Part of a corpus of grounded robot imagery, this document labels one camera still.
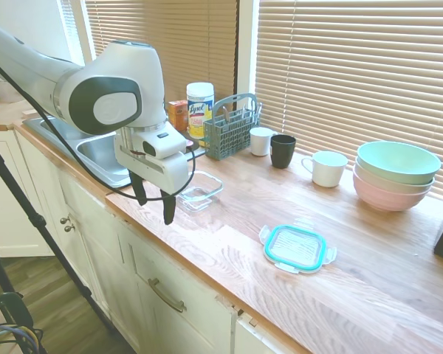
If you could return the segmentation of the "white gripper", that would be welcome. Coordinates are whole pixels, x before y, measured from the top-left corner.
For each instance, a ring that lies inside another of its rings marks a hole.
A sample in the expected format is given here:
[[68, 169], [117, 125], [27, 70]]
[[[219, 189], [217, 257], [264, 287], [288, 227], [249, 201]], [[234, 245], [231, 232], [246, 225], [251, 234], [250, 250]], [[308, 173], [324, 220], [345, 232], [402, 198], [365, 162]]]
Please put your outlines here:
[[114, 138], [115, 156], [118, 163], [129, 170], [139, 205], [148, 202], [143, 179], [161, 189], [165, 225], [174, 220], [176, 196], [172, 193], [189, 177], [185, 148], [186, 138], [172, 127], [152, 131], [124, 127]]

